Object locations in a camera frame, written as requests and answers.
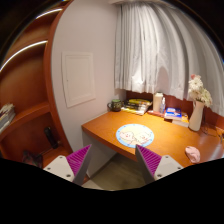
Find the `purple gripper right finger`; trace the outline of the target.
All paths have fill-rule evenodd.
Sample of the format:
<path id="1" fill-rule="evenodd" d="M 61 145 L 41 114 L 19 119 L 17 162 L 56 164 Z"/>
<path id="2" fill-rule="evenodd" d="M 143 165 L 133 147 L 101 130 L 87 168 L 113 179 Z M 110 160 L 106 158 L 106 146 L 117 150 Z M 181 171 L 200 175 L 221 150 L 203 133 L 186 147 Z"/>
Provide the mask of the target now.
<path id="1" fill-rule="evenodd" d="M 182 169 L 182 166 L 171 156 L 160 156 L 140 145 L 136 146 L 135 155 L 146 184 Z"/>

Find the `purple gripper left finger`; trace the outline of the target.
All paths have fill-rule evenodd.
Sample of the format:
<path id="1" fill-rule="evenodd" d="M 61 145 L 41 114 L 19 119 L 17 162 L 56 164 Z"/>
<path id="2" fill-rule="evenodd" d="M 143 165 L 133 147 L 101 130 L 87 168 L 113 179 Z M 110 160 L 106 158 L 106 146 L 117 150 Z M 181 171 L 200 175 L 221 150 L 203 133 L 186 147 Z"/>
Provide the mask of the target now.
<path id="1" fill-rule="evenodd" d="M 91 145 L 87 145 L 68 156 L 59 155 L 44 170 L 81 186 L 91 160 Z"/>

